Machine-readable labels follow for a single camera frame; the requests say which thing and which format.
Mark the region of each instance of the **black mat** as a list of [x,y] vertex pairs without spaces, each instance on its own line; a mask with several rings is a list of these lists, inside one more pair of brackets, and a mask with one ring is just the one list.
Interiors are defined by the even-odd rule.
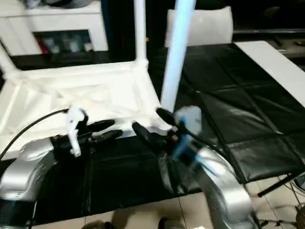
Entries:
[[[166,50],[148,57],[160,96]],[[241,183],[304,170],[305,109],[235,45],[188,49],[175,109],[185,105],[201,107],[204,137]],[[86,162],[54,166],[43,186],[36,224],[179,195],[164,188],[156,158],[136,137],[103,146]]]

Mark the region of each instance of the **floor tile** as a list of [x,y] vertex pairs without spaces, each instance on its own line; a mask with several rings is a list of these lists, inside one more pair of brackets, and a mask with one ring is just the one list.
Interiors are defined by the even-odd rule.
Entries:
[[[278,182],[278,178],[274,177],[258,181],[258,185],[261,189],[265,189],[276,182]],[[281,186],[265,195],[265,197],[278,219],[295,221],[295,206],[298,203],[292,190],[288,189],[286,186]]]
[[162,217],[179,220],[185,226],[178,198],[87,216],[86,224],[101,220],[112,222],[118,229],[156,229]]
[[[247,184],[246,189],[251,196],[253,209],[254,209],[254,212],[256,213],[257,218],[258,219],[277,220],[276,215],[274,214],[267,199],[265,197],[259,198],[257,196],[257,193],[259,193],[261,191],[257,182],[251,182],[251,183]],[[274,227],[274,225],[269,224],[264,228],[267,229],[267,228],[271,228],[271,227]]]
[[56,223],[48,223],[32,227],[33,229],[81,229],[85,225],[85,217],[70,219]]
[[179,198],[188,229],[204,227],[212,229],[209,208],[203,193],[196,193]]

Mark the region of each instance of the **wire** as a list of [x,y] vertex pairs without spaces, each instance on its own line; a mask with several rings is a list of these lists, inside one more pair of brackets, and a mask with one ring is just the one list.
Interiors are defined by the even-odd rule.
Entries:
[[69,109],[62,109],[59,111],[54,111],[52,113],[49,113],[39,119],[37,119],[36,121],[30,123],[28,126],[26,126],[25,128],[23,128],[9,143],[8,145],[5,147],[5,149],[2,151],[2,153],[0,154],[0,161],[2,160],[2,158],[4,157],[4,155],[7,153],[7,151],[9,150],[9,148],[14,144],[14,142],[24,133],[26,132],[28,129],[30,129],[31,127],[33,127],[34,125],[36,125],[37,123],[41,122],[42,120],[49,118],[53,115],[59,114],[59,113],[67,113]]
[[212,145],[211,143],[207,142],[206,140],[198,137],[196,134],[193,134],[191,131],[187,130],[186,132],[189,136],[191,136],[193,139],[195,139],[197,142],[203,143],[210,147],[212,150],[215,150],[217,153],[221,155],[220,149],[218,149],[216,146]]
[[290,182],[290,187],[291,187],[291,189],[292,189],[292,192],[293,192],[294,195],[295,195],[295,198],[296,198],[296,201],[297,201],[298,205],[300,205],[301,202],[300,202],[300,200],[299,200],[299,197],[297,197],[297,195],[296,195],[296,193],[295,193],[295,189],[294,189],[294,187],[292,186],[291,182]]

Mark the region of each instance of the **metal stand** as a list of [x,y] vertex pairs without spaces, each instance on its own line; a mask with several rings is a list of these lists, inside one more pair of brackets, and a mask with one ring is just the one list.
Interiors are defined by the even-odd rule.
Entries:
[[279,188],[280,186],[286,184],[287,182],[297,178],[302,173],[297,174],[290,174],[286,176],[283,180],[280,180],[279,182],[275,183],[274,185],[271,185],[270,187],[266,188],[264,191],[261,191],[257,194],[258,197],[263,197],[264,195],[274,191],[275,189]]

